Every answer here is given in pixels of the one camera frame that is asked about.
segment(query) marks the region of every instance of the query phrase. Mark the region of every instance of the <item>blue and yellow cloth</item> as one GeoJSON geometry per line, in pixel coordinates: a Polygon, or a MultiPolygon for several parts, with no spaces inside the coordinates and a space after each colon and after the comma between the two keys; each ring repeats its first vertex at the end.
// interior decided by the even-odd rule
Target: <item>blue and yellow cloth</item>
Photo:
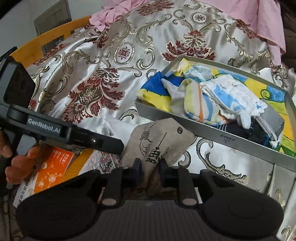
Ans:
{"type": "MultiPolygon", "coordinates": [[[[138,98],[147,101],[158,109],[189,117],[211,126],[229,123],[224,116],[220,115],[217,105],[202,93],[197,81],[184,79],[183,73],[189,67],[189,62],[183,59],[176,71],[170,72],[166,76],[162,76],[158,72],[142,86],[137,94],[138,98]]],[[[209,68],[196,69],[199,73],[204,70],[208,78],[212,77],[209,68]]],[[[200,75],[200,78],[202,80],[199,81],[205,81],[202,75],[200,75]]]]}
{"type": "MultiPolygon", "coordinates": [[[[162,76],[160,72],[152,76],[137,93],[138,98],[151,103],[161,110],[171,112],[171,96],[164,88],[161,79],[165,78],[166,80],[171,81],[179,87],[182,81],[185,79],[184,75],[186,75],[186,72],[192,66],[187,60],[183,61],[182,63],[182,66],[178,66],[180,67],[179,69],[169,72],[169,74],[167,74],[166,76],[162,76]]],[[[234,73],[232,71],[212,67],[210,67],[210,69],[212,70],[213,74],[212,78],[217,78],[224,74],[230,74],[234,79],[239,80],[244,85],[246,85],[248,89],[251,90],[258,98],[265,99],[266,102],[283,117],[283,119],[285,120],[283,138],[281,143],[277,146],[276,150],[289,156],[295,157],[295,141],[291,123],[284,103],[284,92],[263,84],[259,81],[234,73]]]]}

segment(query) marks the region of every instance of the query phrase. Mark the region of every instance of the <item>finger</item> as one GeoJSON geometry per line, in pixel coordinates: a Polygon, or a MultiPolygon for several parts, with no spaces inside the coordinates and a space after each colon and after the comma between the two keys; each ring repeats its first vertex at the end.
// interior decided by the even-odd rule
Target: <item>finger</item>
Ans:
{"type": "Polygon", "coordinates": [[[6,177],[6,181],[8,183],[13,184],[13,185],[18,185],[23,181],[23,179],[15,179],[15,178],[6,177]]]}
{"type": "Polygon", "coordinates": [[[40,152],[41,152],[41,147],[40,146],[32,147],[28,151],[27,157],[29,159],[35,159],[35,158],[37,158],[40,155],[40,152]]]}
{"type": "Polygon", "coordinates": [[[16,156],[12,159],[11,161],[11,165],[13,167],[17,167],[21,170],[31,170],[33,168],[35,164],[35,160],[34,159],[29,159],[26,156],[16,156]]]}
{"type": "Polygon", "coordinates": [[[0,131],[0,154],[6,158],[12,156],[10,146],[6,144],[6,138],[3,131],[0,131]]]}
{"type": "Polygon", "coordinates": [[[14,166],[7,167],[5,169],[5,174],[7,177],[13,178],[13,179],[24,179],[30,173],[32,172],[33,169],[31,170],[22,170],[14,166]]]}

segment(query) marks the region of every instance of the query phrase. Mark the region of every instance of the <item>folded sock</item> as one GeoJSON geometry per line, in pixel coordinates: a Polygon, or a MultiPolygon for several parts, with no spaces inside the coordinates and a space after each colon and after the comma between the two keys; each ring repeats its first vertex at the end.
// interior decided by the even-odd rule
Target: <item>folded sock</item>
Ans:
{"type": "Polygon", "coordinates": [[[262,129],[262,127],[258,124],[256,120],[252,120],[250,129],[248,130],[239,126],[237,122],[221,125],[216,128],[228,132],[230,134],[242,137],[249,141],[258,143],[260,145],[271,147],[268,135],[265,133],[265,131],[262,129]]]}
{"type": "Polygon", "coordinates": [[[185,73],[185,79],[191,78],[200,83],[202,81],[210,80],[213,76],[212,70],[203,65],[192,65],[185,73]]]}
{"type": "Polygon", "coordinates": [[[237,120],[245,129],[251,125],[251,117],[264,112],[267,104],[255,96],[243,83],[226,74],[201,82],[202,91],[220,109],[227,119],[237,120]]]}
{"type": "Polygon", "coordinates": [[[183,117],[189,117],[201,123],[218,126],[229,123],[219,114],[219,108],[202,93],[200,85],[192,79],[185,79],[179,87],[162,79],[163,86],[171,96],[171,111],[183,117]]]}

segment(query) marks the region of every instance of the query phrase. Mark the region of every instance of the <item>satin bedspread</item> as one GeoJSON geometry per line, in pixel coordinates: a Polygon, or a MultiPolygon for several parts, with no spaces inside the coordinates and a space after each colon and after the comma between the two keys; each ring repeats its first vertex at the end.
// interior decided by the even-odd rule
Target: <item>satin bedspread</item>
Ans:
{"type": "MultiPolygon", "coordinates": [[[[295,100],[293,69],[274,66],[267,43],[241,20],[197,0],[156,0],[102,33],[85,26],[30,66],[36,83],[30,108],[126,143],[135,126],[149,122],[137,113],[136,92],[179,55],[260,74],[295,100]]],[[[86,170],[110,172],[118,165],[113,155],[95,151],[94,156],[86,170]]],[[[270,195],[285,210],[278,238],[296,236],[295,172],[201,137],[175,165],[194,173],[209,169],[270,195]]]]}
{"type": "MultiPolygon", "coordinates": [[[[99,31],[103,31],[121,16],[149,1],[115,0],[107,2],[103,10],[91,16],[89,22],[99,31]]],[[[281,65],[281,55],[286,52],[286,43],[281,7],[277,0],[204,0],[204,2],[234,18],[243,20],[257,36],[266,39],[274,65],[281,65]]]]}

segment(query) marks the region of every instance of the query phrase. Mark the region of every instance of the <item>metal tray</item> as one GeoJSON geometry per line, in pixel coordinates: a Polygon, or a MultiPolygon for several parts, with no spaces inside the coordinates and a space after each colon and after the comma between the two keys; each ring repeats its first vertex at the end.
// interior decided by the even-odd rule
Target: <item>metal tray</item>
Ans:
{"type": "MultiPolygon", "coordinates": [[[[237,74],[243,75],[245,77],[251,78],[253,80],[259,81],[263,84],[271,86],[275,89],[281,90],[284,92],[284,103],[286,107],[286,111],[292,126],[293,136],[295,138],[296,133],[296,108],[291,99],[291,96],[287,91],[278,87],[277,85],[260,78],[254,74],[245,72],[243,70],[237,69],[235,67],[217,63],[215,61],[195,58],[195,57],[188,57],[188,56],[179,56],[174,61],[172,61],[161,73],[165,75],[172,69],[176,69],[180,61],[185,58],[191,63],[200,63],[200,64],[207,64],[213,67],[225,69],[228,71],[235,72],[237,74]]],[[[154,106],[150,105],[147,102],[141,101],[140,99],[136,99],[136,107],[140,116],[145,117],[147,119],[157,121],[165,118],[174,118],[177,122],[179,122],[184,128],[188,131],[192,132],[193,134],[207,138],[214,142],[229,146],[236,150],[248,153],[252,156],[259,157],[265,161],[271,162],[273,164],[279,165],[281,167],[285,167],[289,170],[296,171],[296,158],[292,156],[288,156],[284,153],[281,153],[277,150],[273,150],[267,147],[264,147],[260,144],[254,143],[252,141],[246,140],[244,138],[238,137],[236,135],[230,134],[228,132],[216,129],[215,127],[208,126],[206,124],[191,120],[189,118],[185,118],[182,116],[178,116],[173,113],[169,113],[160,109],[155,108],[154,106]]]]}

